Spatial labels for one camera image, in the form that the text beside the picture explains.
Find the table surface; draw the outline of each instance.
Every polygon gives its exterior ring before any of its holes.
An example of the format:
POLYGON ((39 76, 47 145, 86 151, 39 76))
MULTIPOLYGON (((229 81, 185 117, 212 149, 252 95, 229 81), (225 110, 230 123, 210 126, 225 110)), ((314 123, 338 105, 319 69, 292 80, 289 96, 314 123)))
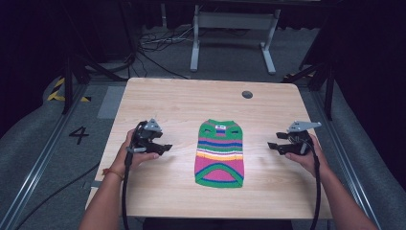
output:
MULTIPOLYGON (((159 159, 143 163, 128 178, 129 216, 227 219, 312 219, 314 177, 271 150, 267 142, 293 121, 309 121, 294 84, 176 79, 130 79, 111 129, 95 180, 102 181, 126 133, 154 118, 163 130, 154 143, 173 145, 159 159), (251 99, 241 93, 250 91, 251 99), (243 130, 242 188, 217 189, 194 182, 200 125, 208 119, 234 121, 243 130)), ((88 202, 96 192, 92 189, 88 202)), ((331 219, 324 190, 320 219, 331 219)))

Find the bracelet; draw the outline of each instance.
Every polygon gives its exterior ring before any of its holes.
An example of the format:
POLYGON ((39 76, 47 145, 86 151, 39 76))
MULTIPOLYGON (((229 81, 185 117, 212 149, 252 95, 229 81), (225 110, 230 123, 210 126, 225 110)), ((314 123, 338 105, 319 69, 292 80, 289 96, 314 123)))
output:
POLYGON ((113 170, 111 170, 111 169, 104 169, 104 170, 102 170, 102 175, 107 175, 108 173, 114 173, 114 174, 116 174, 117 176, 119 176, 122 180, 124 180, 124 176, 121 175, 119 172, 113 171, 113 170))

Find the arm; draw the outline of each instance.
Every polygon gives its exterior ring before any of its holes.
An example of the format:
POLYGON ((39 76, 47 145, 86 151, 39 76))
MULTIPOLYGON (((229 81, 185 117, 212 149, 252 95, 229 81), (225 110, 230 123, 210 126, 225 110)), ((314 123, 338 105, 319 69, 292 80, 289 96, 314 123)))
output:
MULTIPOLYGON (((327 160, 317 139, 313 135, 310 136, 314 143, 314 150, 319 157, 321 183, 325 189, 330 210, 337 228, 362 230, 377 229, 328 166, 327 160)), ((300 163, 313 176, 315 175, 312 153, 305 156, 287 153, 285 156, 292 161, 300 163)))
MULTIPOLYGON (((129 146, 131 141, 132 132, 134 129, 127 133, 125 141, 122 143, 116 159, 111 165, 110 169, 114 170, 121 175, 124 175, 124 160, 126 156, 126 147, 129 146)), ((142 162, 158 158, 157 153, 135 154, 132 158, 131 169, 139 166, 142 162)), ((79 229, 119 229, 119 216, 120 216, 120 189, 122 179, 114 174, 108 173, 99 189, 96 191, 92 200, 90 201, 84 216, 81 220, 79 229)))

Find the black equipment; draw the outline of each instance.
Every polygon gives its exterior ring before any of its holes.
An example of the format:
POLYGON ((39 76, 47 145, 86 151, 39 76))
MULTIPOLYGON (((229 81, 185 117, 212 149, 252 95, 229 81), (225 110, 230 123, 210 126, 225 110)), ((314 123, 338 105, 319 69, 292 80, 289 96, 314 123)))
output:
POLYGON ((162 129, 156 123, 154 119, 150 119, 149 122, 140 122, 132 133, 130 146, 127 147, 127 155, 125 157, 125 173, 122 190, 122 217, 125 229, 129 229, 126 216, 125 196, 126 186, 128 183, 129 168, 132 164, 132 157, 135 154, 156 152, 162 155, 165 151, 170 150, 172 145, 158 145, 152 142, 154 138, 160 138, 162 136, 162 129))
POLYGON ((280 155, 285 155, 287 152, 292 152, 298 155, 306 155, 310 150, 310 146, 313 146, 313 142, 311 141, 307 130, 314 127, 320 127, 321 125, 321 123, 295 121, 287 129, 287 133, 277 132, 277 137, 279 139, 287 139, 291 144, 278 145, 276 143, 268 142, 268 147, 271 150, 277 150, 280 155))
POLYGON ((316 208, 314 210, 314 218, 311 223, 310 229, 316 228, 317 220, 319 219, 320 201, 321 201, 321 182, 320 182, 320 161, 313 148, 313 141, 308 134, 308 129, 314 127, 320 127, 321 123, 309 123, 295 121, 288 129, 287 133, 277 132, 277 137, 280 139, 287 139, 291 144, 278 145, 276 143, 269 143, 268 146, 271 150, 277 150, 280 155, 285 155, 288 152, 295 153, 297 155, 306 155, 309 150, 313 152, 314 158, 314 172, 316 177, 317 197, 316 208))

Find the striped knit garment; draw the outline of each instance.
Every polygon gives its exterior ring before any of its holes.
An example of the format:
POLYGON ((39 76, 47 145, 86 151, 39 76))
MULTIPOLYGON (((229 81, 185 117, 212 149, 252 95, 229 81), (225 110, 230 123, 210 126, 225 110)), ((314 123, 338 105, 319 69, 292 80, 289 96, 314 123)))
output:
POLYGON ((200 126, 194 177, 197 184, 204 186, 242 187, 242 129, 238 124, 208 120, 200 126))

